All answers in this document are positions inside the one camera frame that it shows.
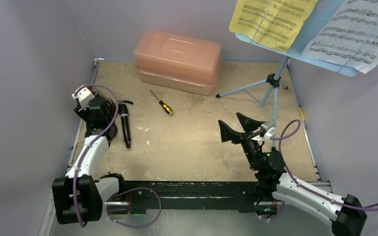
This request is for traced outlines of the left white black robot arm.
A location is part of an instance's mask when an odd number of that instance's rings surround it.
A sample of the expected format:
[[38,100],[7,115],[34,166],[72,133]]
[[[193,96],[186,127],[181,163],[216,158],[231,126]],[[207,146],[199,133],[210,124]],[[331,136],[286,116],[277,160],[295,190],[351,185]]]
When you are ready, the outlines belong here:
[[74,109],[86,123],[86,132],[83,148],[73,167],[52,183],[56,218],[61,225],[78,223],[85,226],[97,221],[105,201],[110,197],[121,201],[127,195],[121,174],[107,174],[99,181],[93,178],[118,133],[112,120],[115,110],[115,103],[103,96],[90,99],[85,108],[78,104]]

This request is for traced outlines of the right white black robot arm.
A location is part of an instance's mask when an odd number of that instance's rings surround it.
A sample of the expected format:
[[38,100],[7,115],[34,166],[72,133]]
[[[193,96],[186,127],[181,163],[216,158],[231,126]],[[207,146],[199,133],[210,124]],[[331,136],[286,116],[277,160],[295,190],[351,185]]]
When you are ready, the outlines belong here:
[[335,236],[361,235],[367,214],[357,197],[324,191],[293,175],[279,150],[262,150],[265,141],[281,140],[276,137],[275,124],[236,115],[244,131],[235,131],[219,120],[220,138],[223,143],[242,146],[250,169],[256,171],[258,204],[272,200],[288,203],[330,225]]

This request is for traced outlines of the black microphone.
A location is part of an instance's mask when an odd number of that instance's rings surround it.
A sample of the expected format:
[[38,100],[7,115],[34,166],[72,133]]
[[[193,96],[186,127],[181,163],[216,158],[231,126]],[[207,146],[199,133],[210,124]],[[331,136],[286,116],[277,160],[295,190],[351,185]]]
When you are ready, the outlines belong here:
[[128,108],[125,104],[119,104],[119,112],[118,112],[121,123],[122,123],[122,130],[123,130],[123,138],[126,145],[126,148],[131,148],[131,134],[129,128],[129,114]]

